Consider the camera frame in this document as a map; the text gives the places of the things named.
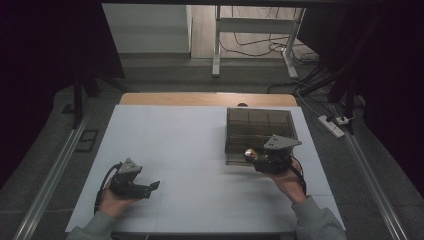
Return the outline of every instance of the small object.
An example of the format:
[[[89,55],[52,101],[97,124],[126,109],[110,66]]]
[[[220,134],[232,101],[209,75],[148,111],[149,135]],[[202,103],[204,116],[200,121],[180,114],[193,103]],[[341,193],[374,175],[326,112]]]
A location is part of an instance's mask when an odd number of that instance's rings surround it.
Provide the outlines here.
[[[265,144],[265,156],[259,157],[255,150],[249,148],[244,153],[246,162],[252,163],[257,172],[279,174],[292,165],[291,147],[302,144],[296,139],[273,135]]]
[[[160,182],[154,182],[150,186],[134,184],[133,181],[141,172],[141,169],[141,166],[137,166],[131,159],[127,158],[112,177],[109,189],[117,196],[124,198],[149,198],[151,192],[158,189]]]
[[[336,138],[344,136],[344,132],[340,130],[333,122],[327,122],[327,117],[322,115],[318,120],[330,131]]]
[[[253,149],[249,148],[244,152],[244,159],[246,162],[253,162],[255,160],[258,160],[258,153]]]
[[[336,118],[336,120],[337,120],[337,124],[339,125],[345,125],[349,123],[349,119],[345,117],[339,117],[339,118]]]
[[[100,206],[100,201],[103,195],[103,191],[109,174],[116,169],[115,175],[113,175],[110,181],[109,189],[116,196],[122,198],[149,198],[152,191],[159,188],[159,181],[150,184],[150,186],[136,185],[134,179],[141,172],[142,167],[137,166],[130,158],[127,158],[125,163],[118,163],[113,165],[106,176],[103,179],[100,190],[97,192],[96,201],[94,203],[94,213],[97,212]]]

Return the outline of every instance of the wooden board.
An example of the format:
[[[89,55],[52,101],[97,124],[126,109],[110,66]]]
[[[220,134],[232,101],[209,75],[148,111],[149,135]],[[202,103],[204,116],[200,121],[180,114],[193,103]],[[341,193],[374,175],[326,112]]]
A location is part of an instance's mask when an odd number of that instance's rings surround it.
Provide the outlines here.
[[[120,105],[168,105],[168,106],[228,106],[245,103],[249,107],[297,106],[289,94],[245,93],[126,93]]]

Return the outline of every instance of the white wall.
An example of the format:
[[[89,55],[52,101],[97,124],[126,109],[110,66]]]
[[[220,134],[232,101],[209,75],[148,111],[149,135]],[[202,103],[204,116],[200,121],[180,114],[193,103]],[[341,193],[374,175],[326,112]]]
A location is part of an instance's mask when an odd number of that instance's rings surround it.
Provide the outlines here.
[[[188,53],[191,7],[103,4],[119,53]]]

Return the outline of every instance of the metal frame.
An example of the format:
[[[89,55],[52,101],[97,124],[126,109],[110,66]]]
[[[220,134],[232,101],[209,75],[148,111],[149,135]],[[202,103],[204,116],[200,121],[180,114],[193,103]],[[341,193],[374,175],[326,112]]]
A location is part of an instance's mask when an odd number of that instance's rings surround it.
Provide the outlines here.
[[[300,8],[295,19],[252,19],[252,18],[221,18],[221,6],[215,7],[215,48],[212,64],[212,76],[219,77],[220,67],[220,33],[271,33],[271,34],[290,34],[287,46],[283,50],[283,58],[287,66],[290,78],[298,79],[296,68],[290,58],[293,49],[293,43],[299,31],[305,9]]]
[[[50,199],[56,189],[57,184],[59,183],[62,173],[68,164],[69,159],[75,149],[75,146],[78,143],[87,122],[90,117],[91,110],[91,101],[87,103],[86,114],[82,118],[81,123],[76,129],[72,129],[68,140],[63,146],[62,150],[59,153],[55,163],[53,164],[50,172],[48,173],[46,179],[44,180],[43,185],[37,193],[34,201],[31,204],[31,207],[28,209],[27,214],[21,222],[21,225],[18,228],[13,239],[31,239],[32,235],[35,232],[35,229],[38,226],[38,223],[43,216],[44,211],[47,208],[47,204],[50,202]]]
[[[333,110],[339,115],[342,115],[340,107],[335,107],[331,105]],[[369,160],[363,153],[361,146],[356,140],[355,135],[351,135],[346,132],[345,134],[346,143],[358,165],[358,169],[361,172],[362,177],[364,178],[365,183],[370,190],[370,193],[374,199],[374,202],[377,204],[380,209],[381,216],[383,217],[384,222],[386,223],[387,229],[389,230],[392,238],[394,240],[407,240],[409,239],[408,235],[405,232],[405,228],[402,226],[396,211],[394,210],[390,200],[388,199],[386,193],[381,187],[376,174],[374,173],[371,165],[368,163]]]

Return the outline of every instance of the white tabletop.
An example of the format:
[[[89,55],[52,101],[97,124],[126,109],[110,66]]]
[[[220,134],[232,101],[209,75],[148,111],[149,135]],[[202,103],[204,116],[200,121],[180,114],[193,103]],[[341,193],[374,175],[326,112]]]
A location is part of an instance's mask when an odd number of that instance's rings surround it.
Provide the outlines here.
[[[290,110],[308,195],[341,217],[299,107]],[[136,184],[161,181],[150,199],[130,206],[115,231],[160,233],[282,233],[295,230],[290,200],[253,167],[225,165],[226,107],[115,107],[67,232],[93,217],[110,167],[131,158],[143,167]]]

